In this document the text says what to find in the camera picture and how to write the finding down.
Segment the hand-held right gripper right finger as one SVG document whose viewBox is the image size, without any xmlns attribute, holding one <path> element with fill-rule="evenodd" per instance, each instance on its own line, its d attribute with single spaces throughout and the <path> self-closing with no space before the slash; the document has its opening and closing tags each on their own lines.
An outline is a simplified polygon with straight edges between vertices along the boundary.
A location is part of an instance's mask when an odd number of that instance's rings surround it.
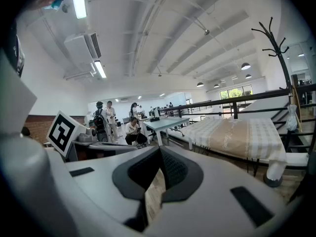
<svg viewBox="0 0 316 237">
<path fill-rule="evenodd" d="M 185 180 L 173 191 L 194 192 L 185 200 L 163 202 L 145 229 L 148 237 L 263 236 L 285 209 L 276 192 L 227 161 L 175 147 L 162 150 L 189 163 Z"/>
</svg>

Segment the white plastic bag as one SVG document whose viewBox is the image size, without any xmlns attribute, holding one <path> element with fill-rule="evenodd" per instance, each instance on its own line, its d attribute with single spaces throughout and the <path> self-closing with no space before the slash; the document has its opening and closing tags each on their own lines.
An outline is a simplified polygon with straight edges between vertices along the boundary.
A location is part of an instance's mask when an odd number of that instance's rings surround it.
<svg viewBox="0 0 316 237">
<path fill-rule="evenodd" d="M 297 128 L 296 109 L 297 109 L 297 106 L 295 104 L 290 104 L 287 107 L 288 118 L 287 118 L 285 126 L 288 131 L 294 131 Z"/>
</svg>

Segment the black metal railing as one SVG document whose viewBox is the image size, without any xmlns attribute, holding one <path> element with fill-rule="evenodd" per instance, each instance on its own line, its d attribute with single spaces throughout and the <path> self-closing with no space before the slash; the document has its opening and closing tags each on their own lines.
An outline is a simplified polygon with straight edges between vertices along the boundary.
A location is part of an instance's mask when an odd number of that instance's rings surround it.
<svg viewBox="0 0 316 237">
<path fill-rule="evenodd" d="M 168 114 L 172 117 L 184 116 L 207 116 L 207 115 L 228 115 L 231 114 L 233 118 L 237 119 L 241 116 L 250 117 L 250 114 L 272 114 L 270 119 L 276 125 L 276 129 L 280 130 L 285 126 L 284 119 L 289 116 L 287 107 L 290 105 L 290 96 L 294 93 L 316 93 L 316 83 L 309 85 L 302 85 L 291 89 L 272 90 L 264 93 L 257 93 L 253 95 L 240 96 L 236 98 L 227 98 L 224 100 L 205 101 L 196 104 L 189 104 L 184 106 L 170 107 L 161 109 L 162 114 Z M 312 148 L 316 142 L 316 118 L 306 118 L 299 120 L 300 122 L 314 122 L 314 132 L 299 132 L 299 133 L 281 133 L 281 137 L 285 149 L 288 150 L 288 168 L 302 168 L 307 165 L 308 158 L 311 154 Z M 291 137 L 312 136 L 309 145 L 290 145 Z"/>
</svg>

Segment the fluorescent ceiling light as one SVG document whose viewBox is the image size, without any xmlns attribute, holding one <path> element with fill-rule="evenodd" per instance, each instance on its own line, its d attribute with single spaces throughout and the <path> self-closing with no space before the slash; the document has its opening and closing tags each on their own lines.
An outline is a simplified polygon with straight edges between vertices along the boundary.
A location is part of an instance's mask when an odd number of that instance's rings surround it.
<svg viewBox="0 0 316 237">
<path fill-rule="evenodd" d="M 95 67 L 97 68 L 97 70 L 98 70 L 98 72 L 99 72 L 101 78 L 105 79 L 107 76 L 106 76 L 106 74 L 105 74 L 105 72 L 104 72 L 104 69 L 103 69 L 103 67 L 102 67 L 101 62 L 100 62 L 100 61 L 95 61 L 95 62 L 94 62 L 94 65 L 95 65 Z"/>
<path fill-rule="evenodd" d="M 85 0 L 73 0 L 74 9 L 77 19 L 82 19 L 87 16 L 85 8 Z"/>
</svg>

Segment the black coat rack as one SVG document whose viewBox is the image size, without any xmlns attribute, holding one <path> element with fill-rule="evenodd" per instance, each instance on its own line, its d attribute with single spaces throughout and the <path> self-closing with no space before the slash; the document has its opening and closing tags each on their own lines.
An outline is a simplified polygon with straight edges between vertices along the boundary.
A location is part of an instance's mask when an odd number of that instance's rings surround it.
<svg viewBox="0 0 316 237">
<path fill-rule="evenodd" d="M 278 90 L 275 90 L 275 92 L 284 93 L 288 98 L 287 99 L 288 104 L 291 104 L 292 84 L 291 84 L 289 72 L 287 69 L 287 65 L 283 57 L 283 54 L 285 54 L 289 50 L 289 46 L 287 46 L 284 50 L 281 50 L 281 46 L 286 40 L 286 38 L 283 38 L 280 44 L 277 43 L 276 38 L 272 32 L 272 22 L 273 22 L 273 17 L 271 16 L 268 27 L 265 27 L 262 22 L 258 22 L 261 28 L 260 29 L 251 28 L 251 31 L 262 33 L 264 36 L 267 37 L 267 39 L 271 43 L 272 48 L 264 48 L 262 49 L 262 51 L 266 51 L 266 52 L 270 51 L 272 53 L 268 54 L 269 57 L 278 58 L 279 63 L 282 68 L 283 75 L 284 75 L 285 83 L 286 83 L 285 88 L 280 87 Z M 285 162 L 275 161 L 273 163 L 270 163 L 268 170 L 263 177 L 263 181 L 272 188 L 276 188 L 280 186 L 283 180 L 282 175 L 285 171 L 285 168 L 286 168 Z"/>
</svg>

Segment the black backpack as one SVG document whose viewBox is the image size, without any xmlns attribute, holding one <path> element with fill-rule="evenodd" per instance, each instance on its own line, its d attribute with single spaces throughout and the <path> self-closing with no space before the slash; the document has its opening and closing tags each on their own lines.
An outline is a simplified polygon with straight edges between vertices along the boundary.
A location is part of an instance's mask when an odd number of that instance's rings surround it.
<svg viewBox="0 0 316 237">
<path fill-rule="evenodd" d="M 96 115 L 93 122 L 97 133 L 106 133 L 105 121 L 102 115 Z"/>
</svg>

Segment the white ceiling air conditioner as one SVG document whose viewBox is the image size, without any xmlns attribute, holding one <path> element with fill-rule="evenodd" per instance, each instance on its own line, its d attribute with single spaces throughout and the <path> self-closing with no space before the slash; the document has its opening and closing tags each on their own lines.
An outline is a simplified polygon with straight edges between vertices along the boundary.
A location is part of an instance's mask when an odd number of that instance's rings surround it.
<svg viewBox="0 0 316 237">
<path fill-rule="evenodd" d="M 89 65 L 102 56 L 95 31 L 86 31 L 68 36 L 64 45 L 78 66 Z"/>
</svg>

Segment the large window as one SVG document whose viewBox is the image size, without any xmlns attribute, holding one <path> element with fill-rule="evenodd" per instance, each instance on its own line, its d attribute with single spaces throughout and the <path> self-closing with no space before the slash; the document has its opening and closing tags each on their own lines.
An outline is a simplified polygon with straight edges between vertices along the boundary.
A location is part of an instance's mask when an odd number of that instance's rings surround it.
<svg viewBox="0 0 316 237">
<path fill-rule="evenodd" d="M 220 91 L 221 100 L 252 95 L 252 86 L 246 85 L 237 88 Z"/>
</svg>

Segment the light blue table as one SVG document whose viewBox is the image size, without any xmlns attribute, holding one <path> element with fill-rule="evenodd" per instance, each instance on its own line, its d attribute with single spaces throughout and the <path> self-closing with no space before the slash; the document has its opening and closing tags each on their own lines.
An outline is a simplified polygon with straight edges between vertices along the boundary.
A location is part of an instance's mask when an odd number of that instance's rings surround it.
<svg viewBox="0 0 316 237">
<path fill-rule="evenodd" d="M 151 139 L 150 136 L 153 137 L 153 134 L 149 134 L 147 131 L 147 128 L 149 128 L 150 130 L 152 130 L 158 139 L 158 145 L 162 146 L 163 142 L 162 142 L 162 136 L 161 133 L 164 132 L 166 134 L 167 139 L 169 138 L 169 130 L 175 126 L 181 126 L 183 124 L 185 124 L 186 126 L 190 125 L 190 119 L 189 118 L 160 118 L 159 120 L 156 121 L 145 121 L 143 122 L 145 128 L 145 135 L 147 137 L 147 142 L 148 145 L 151 143 Z"/>
</svg>

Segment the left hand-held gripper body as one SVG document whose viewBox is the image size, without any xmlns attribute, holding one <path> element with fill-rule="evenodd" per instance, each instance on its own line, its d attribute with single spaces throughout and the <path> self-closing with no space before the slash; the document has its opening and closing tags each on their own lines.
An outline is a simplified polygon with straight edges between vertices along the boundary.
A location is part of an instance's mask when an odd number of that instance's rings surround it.
<svg viewBox="0 0 316 237">
<path fill-rule="evenodd" d="M 104 131 L 87 128 L 67 114 L 59 111 L 47 133 L 47 140 L 69 162 L 111 157 L 116 151 L 103 145 L 107 142 Z"/>
</svg>

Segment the teal face mask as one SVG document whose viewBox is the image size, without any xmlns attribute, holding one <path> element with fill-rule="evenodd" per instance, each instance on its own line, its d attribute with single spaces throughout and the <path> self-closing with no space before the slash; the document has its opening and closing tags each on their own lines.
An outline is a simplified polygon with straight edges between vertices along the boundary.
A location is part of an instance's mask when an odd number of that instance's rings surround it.
<svg viewBox="0 0 316 237">
<path fill-rule="evenodd" d="M 62 4 L 62 0 L 55 0 L 52 4 L 43 7 L 43 9 L 58 10 L 61 4 Z"/>
</svg>

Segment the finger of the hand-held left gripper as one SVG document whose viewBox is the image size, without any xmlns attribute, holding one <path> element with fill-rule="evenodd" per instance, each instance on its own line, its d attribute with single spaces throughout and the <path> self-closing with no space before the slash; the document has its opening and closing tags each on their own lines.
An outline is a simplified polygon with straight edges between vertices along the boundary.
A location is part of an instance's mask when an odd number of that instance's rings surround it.
<svg viewBox="0 0 316 237">
<path fill-rule="evenodd" d="M 137 147 L 131 145 L 121 145 L 116 143 L 94 143 L 88 146 L 89 149 L 94 150 L 104 150 L 104 151 L 117 151 L 117 150 L 125 150 L 125 151 L 134 151 L 138 150 Z"/>
</svg>

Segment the beige checkered bed cover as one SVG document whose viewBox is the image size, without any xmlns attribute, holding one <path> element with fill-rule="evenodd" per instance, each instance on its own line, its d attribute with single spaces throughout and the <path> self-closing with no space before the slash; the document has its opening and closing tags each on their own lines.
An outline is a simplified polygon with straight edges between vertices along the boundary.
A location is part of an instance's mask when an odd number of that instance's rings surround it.
<svg viewBox="0 0 316 237">
<path fill-rule="evenodd" d="M 269 118 L 206 118 L 181 129 L 192 142 L 242 158 L 286 162 L 286 151 Z"/>
</svg>

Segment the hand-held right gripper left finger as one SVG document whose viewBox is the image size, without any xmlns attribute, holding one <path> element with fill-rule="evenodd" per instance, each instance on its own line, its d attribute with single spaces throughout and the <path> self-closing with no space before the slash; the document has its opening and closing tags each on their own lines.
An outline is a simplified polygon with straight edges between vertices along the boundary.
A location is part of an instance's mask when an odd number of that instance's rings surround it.
<svg viewBox="0 0 316 237">
<path fill-rule="evenodd" d="M 142 232 L 161 210 L 161 170 L 149 163 L 141 166 L 140 179 L 149 182 L 142 200 L 124 197 L 113 183 L 112 175 L 121 164 L 143 159 L 153 149 L 146 147 L 107 158 L 69 162 L 66 167 L 70 172 L 92 168 L 92 172 L 74 177 L 79 188 L 111 218 Z"/>
</svg>

